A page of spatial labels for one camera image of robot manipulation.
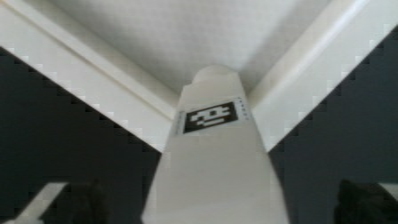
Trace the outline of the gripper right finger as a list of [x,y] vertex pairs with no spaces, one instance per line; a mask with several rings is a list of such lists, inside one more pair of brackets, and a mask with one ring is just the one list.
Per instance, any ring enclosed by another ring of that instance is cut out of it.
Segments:
[[342,180],[335,224],[398,224],[398,183]]

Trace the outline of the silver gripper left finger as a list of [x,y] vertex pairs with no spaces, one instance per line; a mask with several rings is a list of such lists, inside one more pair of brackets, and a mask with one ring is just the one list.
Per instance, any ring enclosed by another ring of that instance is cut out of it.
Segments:
[[12,224],[109,224],[100,182],[51,182]]

